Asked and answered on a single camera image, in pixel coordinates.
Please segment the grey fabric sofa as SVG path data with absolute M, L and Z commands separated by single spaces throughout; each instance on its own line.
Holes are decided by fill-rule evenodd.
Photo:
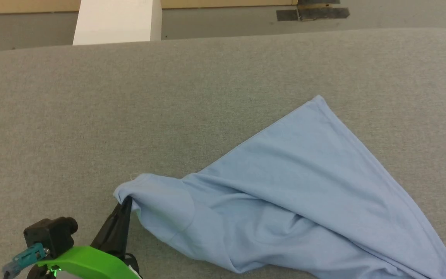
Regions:
M 316 95 L 446 245 L 446 29 L 362 29 L 0 52 L 0 279 L 23 230 L 88 245 L 141 173 L 183 177 Z

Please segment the light blue sweatshirt white hem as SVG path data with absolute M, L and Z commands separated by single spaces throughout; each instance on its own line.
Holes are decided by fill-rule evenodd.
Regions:
M 320 95 L 197 173 L 143 173 L 114 196 L 162 242 L 235 273 L 446 279 L 435 229 Z

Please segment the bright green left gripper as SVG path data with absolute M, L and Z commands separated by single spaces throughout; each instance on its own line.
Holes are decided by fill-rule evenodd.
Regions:
M 91 246 L 77 246 L 51 260 L 39 261 L 53 274 L 68 272 L 81 279 L 142 279 L 122 260 L 126 256 L 132 198 L 127 196 L 108 216 Z

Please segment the white box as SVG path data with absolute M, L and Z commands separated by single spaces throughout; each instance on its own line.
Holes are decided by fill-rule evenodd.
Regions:
M 81 0 L 73 45 L 161 40 L 160 0 Z

